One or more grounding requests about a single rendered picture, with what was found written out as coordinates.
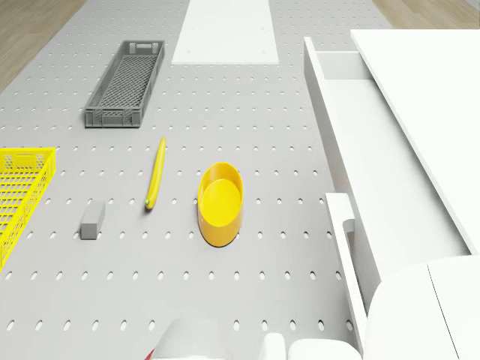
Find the dark grey basket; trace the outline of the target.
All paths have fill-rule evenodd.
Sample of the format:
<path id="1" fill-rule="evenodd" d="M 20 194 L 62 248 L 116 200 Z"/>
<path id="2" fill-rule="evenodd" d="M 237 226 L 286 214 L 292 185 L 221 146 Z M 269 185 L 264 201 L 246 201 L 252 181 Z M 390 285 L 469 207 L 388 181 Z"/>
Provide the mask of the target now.
<path id="1" fill-rule="evenodd" d="M 125 40 L 85 105 L 87 128 L 139 128 L 165 55 L 162 40 Z"/>

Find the white cabinet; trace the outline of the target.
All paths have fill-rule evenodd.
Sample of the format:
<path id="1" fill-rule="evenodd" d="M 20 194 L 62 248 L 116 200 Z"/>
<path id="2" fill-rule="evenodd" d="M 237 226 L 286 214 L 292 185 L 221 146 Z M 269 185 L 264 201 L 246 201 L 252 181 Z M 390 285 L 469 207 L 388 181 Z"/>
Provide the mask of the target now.
<path id="1" fill-rule="evenodd" d="M 480 29 L 351 37 L 469 251 L 480 255 Z"/>

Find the yellow bowl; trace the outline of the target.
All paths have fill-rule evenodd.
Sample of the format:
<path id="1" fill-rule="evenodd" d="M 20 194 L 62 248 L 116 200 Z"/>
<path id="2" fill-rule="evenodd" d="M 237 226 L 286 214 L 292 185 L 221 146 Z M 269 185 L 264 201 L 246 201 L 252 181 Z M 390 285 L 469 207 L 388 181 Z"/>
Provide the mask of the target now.
<path id="1" fill-rule="evenodd" d="M 243 218 L 244 188 L 239 171 L 217 162 L 202 175 L 197 194 L 197 220 L 202 237 L 222 248 L 239 233 Z"/>

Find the grey cube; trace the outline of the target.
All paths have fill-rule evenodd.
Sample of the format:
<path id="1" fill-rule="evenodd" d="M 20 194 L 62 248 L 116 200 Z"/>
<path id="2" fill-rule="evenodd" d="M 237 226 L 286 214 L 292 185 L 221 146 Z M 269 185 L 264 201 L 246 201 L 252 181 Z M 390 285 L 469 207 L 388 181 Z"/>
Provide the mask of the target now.
<path id="1" fill-rule="evenodd" d="M 80 223 L 80 238 L 95 240 L 104 222 L 106 206 L 104 201 L 92 200 L 86 207 Z"/>

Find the banana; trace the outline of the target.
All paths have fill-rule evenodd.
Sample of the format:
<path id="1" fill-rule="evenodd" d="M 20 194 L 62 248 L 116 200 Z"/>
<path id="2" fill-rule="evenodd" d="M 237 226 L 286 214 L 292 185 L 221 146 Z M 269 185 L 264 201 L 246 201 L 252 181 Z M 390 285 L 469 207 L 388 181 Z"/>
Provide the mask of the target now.
<path id="1" fill-rule="evenodd" d="M 157 155 L 154 162 L 154 169 L 151 175 L 151 181 L 148 188 L 148 193 L 145 198 L 145 208 L 152 210 L 155 207 L 155 203 L 158 198 L 158 192 L 161 184 L 161 177 L 164 168 L 164 159 L 166 153 L 166 139 L 164 136 L 160 139 Z"/>

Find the yellow basket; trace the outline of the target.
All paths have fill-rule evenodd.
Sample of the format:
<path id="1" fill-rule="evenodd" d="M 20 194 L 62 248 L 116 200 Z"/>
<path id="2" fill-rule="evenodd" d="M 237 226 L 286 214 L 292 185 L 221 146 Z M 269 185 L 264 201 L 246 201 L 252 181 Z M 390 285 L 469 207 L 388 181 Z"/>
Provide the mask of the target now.
<path id="1" fill-rule="evenodd" d="M 54 148 L 0 148 L 0 270 L 55 172 Z"/>

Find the white drawer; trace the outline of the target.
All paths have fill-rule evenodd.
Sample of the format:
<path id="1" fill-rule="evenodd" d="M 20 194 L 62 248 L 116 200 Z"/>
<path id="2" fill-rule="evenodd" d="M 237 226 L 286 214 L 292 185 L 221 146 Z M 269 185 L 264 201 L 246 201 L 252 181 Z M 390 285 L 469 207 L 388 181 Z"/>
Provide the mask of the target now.
<path id="1" fill-rule="evenodd" d="M 360 53 L 319 51 L 306 37 L 304 78 L 334 185 L 325 204 L 358 347 L 384 280 L 471 253 Z"/>

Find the white board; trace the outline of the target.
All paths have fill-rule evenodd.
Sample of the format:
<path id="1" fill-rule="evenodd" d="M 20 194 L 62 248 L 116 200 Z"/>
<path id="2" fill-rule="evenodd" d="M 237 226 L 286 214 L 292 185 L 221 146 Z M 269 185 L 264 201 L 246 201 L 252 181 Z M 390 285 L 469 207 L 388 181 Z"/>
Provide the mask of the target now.
<path id="1" fill-rule="evenodd" d="M 277 65 L 269 0 L 190 0 L 174 65 Z"/>

